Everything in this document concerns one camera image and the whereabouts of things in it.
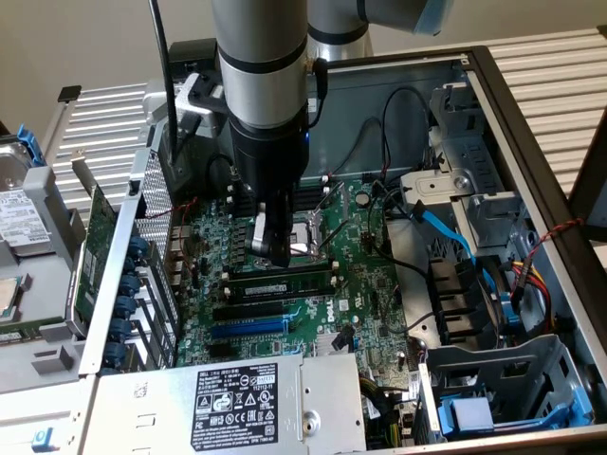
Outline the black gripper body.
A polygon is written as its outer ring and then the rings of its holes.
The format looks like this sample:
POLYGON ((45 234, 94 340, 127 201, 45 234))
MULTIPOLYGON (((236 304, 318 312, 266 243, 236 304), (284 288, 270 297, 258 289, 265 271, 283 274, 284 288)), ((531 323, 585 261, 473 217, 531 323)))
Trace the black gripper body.
POLYGON ((236 169, 255 198, 266 202, 292 191, 309 160, 307 108, 269 129, 248 126, 235 115, 229 120, 236 169))

